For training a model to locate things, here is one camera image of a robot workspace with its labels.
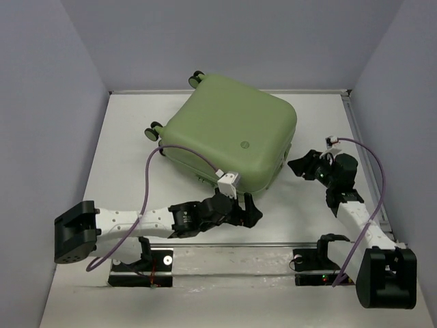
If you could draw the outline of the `green hard-shell suitcase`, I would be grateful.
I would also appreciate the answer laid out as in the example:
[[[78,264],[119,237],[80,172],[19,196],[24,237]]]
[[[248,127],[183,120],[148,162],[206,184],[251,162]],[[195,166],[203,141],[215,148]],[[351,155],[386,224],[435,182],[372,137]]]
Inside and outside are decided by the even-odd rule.
[[[219,74],[195,71],[194,89],[166,124],[152,122],[145,136],[160,153],[214,184],[216,171],[236,172],[239,193],[261,193],[281,171],[298,121],[287,101]]]

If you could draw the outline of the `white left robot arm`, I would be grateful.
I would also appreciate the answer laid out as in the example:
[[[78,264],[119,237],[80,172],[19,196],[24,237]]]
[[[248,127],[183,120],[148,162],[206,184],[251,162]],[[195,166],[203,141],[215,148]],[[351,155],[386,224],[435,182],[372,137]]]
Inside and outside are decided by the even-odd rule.
[[[263,217],[250,193],[239,205],[217,191],[198,202],[185,202],[146,213],[96,208],[93,201],[82,201],[54,220],[54,261],[72,264],[94,258],[88,271],[99,260],[117,260],[137,270],[150,265],[148,243],[151,237],[193,238],[222,224],[253,228]]]

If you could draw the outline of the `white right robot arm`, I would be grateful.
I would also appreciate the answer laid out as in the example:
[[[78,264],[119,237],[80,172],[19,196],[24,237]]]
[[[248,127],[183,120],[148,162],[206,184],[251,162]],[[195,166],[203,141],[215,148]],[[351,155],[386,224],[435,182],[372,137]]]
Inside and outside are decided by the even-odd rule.
[[[347,279],[355,285],[364,308],[411,310],[417,304],[417,257],[392,241],[369,214],[355,189],[358,161],[349,154],[310,150],[288,162],[297,177],[316,180],[326,188],[326,204],[348,233],[325,234],[314,251],[323,268],[340,268],[333,284]]]

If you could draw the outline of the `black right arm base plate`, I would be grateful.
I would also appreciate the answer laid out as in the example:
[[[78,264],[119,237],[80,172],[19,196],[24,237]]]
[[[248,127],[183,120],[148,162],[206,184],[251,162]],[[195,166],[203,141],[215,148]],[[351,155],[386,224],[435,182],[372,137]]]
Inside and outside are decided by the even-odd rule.
[[[340,272],[340,267],[327,258],[322,258],[316,248],[293,249],[289,262],[296,286],[331,286]]]

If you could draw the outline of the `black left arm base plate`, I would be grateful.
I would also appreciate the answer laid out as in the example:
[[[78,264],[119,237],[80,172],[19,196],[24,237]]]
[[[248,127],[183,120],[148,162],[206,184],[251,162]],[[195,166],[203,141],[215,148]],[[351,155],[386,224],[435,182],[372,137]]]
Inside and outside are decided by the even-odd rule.
[[[151,248],[152,261],[124,264],[113,260],[107,284],[111,287],[170,288],[173,286],[173,248]]]

